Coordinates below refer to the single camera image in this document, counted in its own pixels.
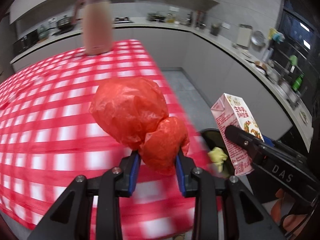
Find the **yellow cloth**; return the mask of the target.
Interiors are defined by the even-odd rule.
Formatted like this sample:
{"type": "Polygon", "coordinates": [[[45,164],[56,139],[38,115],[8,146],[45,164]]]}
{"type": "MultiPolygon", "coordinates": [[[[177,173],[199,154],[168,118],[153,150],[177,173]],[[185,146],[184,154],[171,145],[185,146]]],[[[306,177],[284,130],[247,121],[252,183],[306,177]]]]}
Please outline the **yellow cloth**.
{"type": "Polygon", "coordinates": [[[228,155],[219,147],[213,148],[207,154],[210,161],[216,166],[216,170],[221,173],[223,171],[223,164],[228,159],[228,155]]]}

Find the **red plastic bag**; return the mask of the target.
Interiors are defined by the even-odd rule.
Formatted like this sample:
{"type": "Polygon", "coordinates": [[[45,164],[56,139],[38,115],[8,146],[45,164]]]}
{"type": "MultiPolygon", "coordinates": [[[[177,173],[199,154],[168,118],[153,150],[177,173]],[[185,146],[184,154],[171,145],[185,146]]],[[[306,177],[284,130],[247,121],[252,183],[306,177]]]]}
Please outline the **red plastic bag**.
{"type": "Polygon", "coordinates": [[[171,176],[190,139],[183,120],[170,116],[164,95],[152,80],[120,77],[101,81],[89,108],[95,122],[117,142],[137,151],[151,170],[171,176]]]}

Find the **red checkered tablecloth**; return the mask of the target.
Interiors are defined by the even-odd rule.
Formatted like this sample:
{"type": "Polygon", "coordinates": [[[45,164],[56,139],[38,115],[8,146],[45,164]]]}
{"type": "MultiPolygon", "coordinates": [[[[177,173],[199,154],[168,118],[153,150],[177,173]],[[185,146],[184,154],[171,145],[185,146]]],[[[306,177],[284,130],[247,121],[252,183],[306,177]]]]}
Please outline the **red checkered tablecloth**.
{"type": "Polygon", "coordinates": [[[18,239],[30,236],[77,175],[100,176],[130,154],[98,126],[89,106],[102,81],[139,76],[157,83],[169,115],[186,124],[189,157],[210,168],[202,137],[140,41],[114,42],[94,56],[84,48],[64,51],[1,83],[1,215],[18,239]]]}

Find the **round metal steamer tray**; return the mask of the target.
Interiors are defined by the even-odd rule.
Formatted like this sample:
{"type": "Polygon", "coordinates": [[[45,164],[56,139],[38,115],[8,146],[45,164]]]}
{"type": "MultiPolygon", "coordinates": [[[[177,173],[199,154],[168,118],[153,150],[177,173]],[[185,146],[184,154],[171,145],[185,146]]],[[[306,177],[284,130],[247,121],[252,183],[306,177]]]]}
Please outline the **round metal steamer tray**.
{"type": "Polygon", "coordinates": [[[265,36],[261,31],[254,31],[251,36],[251,42],[257,47],[263,47],[265,45],[265,36]]]}

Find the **white cutting board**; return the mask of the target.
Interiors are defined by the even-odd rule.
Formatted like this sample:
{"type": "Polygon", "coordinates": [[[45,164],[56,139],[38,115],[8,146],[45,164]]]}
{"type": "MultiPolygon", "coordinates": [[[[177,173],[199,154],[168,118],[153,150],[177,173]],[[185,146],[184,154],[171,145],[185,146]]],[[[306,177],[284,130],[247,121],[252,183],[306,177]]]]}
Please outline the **white cutting board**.
{"type": "Polygon", "coordinates": [[[236,44],[242,48],[248,48],[251,40],[253,27],[251,25],[240,24],[236,44]]]}

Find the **dark utensil holder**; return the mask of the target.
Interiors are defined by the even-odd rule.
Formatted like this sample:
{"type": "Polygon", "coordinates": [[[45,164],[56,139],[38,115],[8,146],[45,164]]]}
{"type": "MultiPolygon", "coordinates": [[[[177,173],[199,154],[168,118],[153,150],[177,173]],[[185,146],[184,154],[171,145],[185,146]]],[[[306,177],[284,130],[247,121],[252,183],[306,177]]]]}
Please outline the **dark utensil holder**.
{"type": "Polygon", "coordinates": [[[221,23],[212,23],[210,27],[210,34],[217,36],[221,29],[221,23]]]}

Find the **black microwave oven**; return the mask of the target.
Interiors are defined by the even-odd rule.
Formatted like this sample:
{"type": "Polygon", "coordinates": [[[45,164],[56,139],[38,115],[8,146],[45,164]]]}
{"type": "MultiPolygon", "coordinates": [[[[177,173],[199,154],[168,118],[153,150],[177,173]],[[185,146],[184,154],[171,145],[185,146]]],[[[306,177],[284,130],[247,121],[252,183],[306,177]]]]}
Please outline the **black microwave oven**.
{"type": "Polygon", "coordinates": [[[13,44],[14,56],[31,48],[33,45],[37,44],[37,42],[39,42],[39,35],[37,30],[33,30],[13,44]]]}

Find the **green ceramic vase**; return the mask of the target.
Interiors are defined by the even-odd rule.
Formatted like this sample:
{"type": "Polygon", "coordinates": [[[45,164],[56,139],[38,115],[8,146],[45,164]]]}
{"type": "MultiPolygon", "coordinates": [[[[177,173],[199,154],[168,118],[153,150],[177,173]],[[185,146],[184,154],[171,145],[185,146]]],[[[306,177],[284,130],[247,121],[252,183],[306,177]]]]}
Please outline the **green ceramic vase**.
{"type": "Polygon", "coordinates": [[[46,40],[49,37],[49,29],[44,25],[40,25],[37,29],[38,38],[40,41],[46,40]]]}

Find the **pink thermos jug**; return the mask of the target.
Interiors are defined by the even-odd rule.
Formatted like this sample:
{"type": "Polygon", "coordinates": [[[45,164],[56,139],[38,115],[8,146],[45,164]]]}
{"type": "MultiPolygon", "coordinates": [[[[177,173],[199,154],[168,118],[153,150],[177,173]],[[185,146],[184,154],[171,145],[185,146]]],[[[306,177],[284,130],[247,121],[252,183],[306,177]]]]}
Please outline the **pink thermos jug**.
{"type": "Polygon", "coordinates": [[[110,0],[77,0],[72,17],[76,23],[82,8],[82,39],[88,55],[107,53],[112,48],[112,17],[110,0]]]}

